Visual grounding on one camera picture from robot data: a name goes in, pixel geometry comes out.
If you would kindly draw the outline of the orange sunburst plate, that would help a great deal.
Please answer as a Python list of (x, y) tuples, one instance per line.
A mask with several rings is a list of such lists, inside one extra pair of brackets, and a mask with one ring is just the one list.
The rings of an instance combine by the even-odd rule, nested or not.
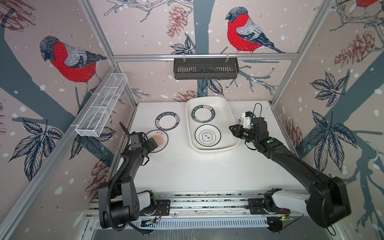
[(152, 130), (147, 133), (147, 136), (150, 138), (153, 138), (155, 142), (157, 143), (158, 147), (151, 151), (151, 153), (158, 153), (165, 149), (169, 142), (169, 137), (166, 132), (161, 130)]

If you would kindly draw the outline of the white clover plate black rim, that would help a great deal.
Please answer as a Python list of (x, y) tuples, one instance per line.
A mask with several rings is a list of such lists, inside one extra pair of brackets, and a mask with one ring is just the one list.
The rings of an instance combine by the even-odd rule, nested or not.
[(195, 131), (195, 139), (203, 147), (213, 147), (221, 140), (220, 130), (213, 125), (202, 125)]

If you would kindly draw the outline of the green rim hao wei plate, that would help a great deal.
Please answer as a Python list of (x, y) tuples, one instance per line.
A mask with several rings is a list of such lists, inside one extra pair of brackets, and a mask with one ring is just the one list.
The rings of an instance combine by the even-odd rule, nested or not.
[(208, 105), (199, 105), (193, 108), (191, 118), (197, 123), (209, 123), (216, 116), (215, 110)]

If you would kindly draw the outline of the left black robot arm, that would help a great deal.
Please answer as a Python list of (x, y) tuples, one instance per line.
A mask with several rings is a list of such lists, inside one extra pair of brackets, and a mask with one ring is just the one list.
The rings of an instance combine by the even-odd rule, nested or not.
[(134, 178), (141, 166), (149, 162), (149, 153), (158, 147), (143, 133), (130, 134), (130, 144), (121, 154), (123, 163), (113, 178), (98, 189), (100, 224), (103, 229), (122, 231), (140, 215), (140, 201)]

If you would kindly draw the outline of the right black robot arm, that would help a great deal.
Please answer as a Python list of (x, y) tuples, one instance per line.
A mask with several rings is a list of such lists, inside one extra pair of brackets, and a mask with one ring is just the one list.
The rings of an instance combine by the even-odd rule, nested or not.
[(254, 150), (279, 164), (308, 191), (308, 195), (271, 189), (264, 194), (268, 213), (287, 209), (308, 215), (320, 227), (327, 228), (352, 212), (346, 184), (338, 177), (330, 178), (296, 157), (278, 139), (269, 136), (264, 118), (252, 118), (250, 127), (232, 125), (234, 137), (251, 143)]

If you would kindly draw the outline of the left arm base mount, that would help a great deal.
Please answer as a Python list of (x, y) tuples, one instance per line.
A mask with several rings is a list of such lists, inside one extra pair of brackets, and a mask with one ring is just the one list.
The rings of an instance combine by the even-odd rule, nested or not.
[(155, 204), (151, 204), (140, 211), (140, 217), (169, 216), (170, 208), (170, 200), (155, 200)]

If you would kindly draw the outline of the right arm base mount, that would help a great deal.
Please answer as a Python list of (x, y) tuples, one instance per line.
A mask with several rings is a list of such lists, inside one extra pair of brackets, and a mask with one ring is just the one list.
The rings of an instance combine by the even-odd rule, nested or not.
[(248, 199), (248, 206), (252, 215), (289, 215), (290, 210), (278, 208), (271, 198), (251, 198)]

